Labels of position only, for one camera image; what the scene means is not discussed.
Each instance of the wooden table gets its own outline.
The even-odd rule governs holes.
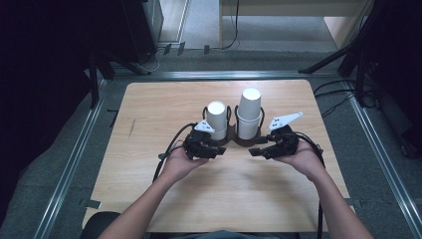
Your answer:
[[[348,197],[307,81],[135,83],[127,87],[92,195],[102,207],[88,208],[84,225],[96,212],[121,212],[129,206],[151,184],[157,156],[175,134],[190,122],[200,122],[203,108],[212,101],[233,109],[248,87],[262,93],[266,113],[262,134],[269,133],[273,117],[304,113],[290,126],[320,144],[327,171],[342,195]],[[306,177],[286,164],[253,157],[234,141],[225,146],[224,155],[168,191],[149,232],[317,230],[317,191]]]

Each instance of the person's left hand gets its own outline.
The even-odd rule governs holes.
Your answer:
[[[209,158],[189,159],[183,147],[174,149],[167,157],[160,175],[177,182],[187,176],[193,169],[207,163]]]

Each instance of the person's right hand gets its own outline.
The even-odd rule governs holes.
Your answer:
[[[208,161],[209,158],[189,159],[184,148],[179,147],[174,149],[167,157],[160,176],[167,176],[174,183]]]
[[[302,140],[299,141],[297,152],[294,155],[277,157],[274,160],[291,165],[310,181],[314,181],[319,175],[326,173],[312,147]]]

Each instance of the forearm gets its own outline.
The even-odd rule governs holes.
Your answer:
[[[165,193],[174,184],[165,176],[155,182],[105,230],[100,238],[141,238]]]
[[[331,238],[373,238],[345,202],[328,173],[314,181]]]

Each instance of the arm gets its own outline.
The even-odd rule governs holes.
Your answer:
[[[311,149],[311,146],[304,141],[300,141],[297,154],[275,158],[275,160],[291,165],[314,183],[330,237],[373,238],[347,205],[317,156],[312,150],[306,150],[306,148]]]
[[[142,238],[165,193],[174,183],[207,162],[205,158],[190,160],[182,148],[175,149],[152,185],[115,219],[100,238]]]

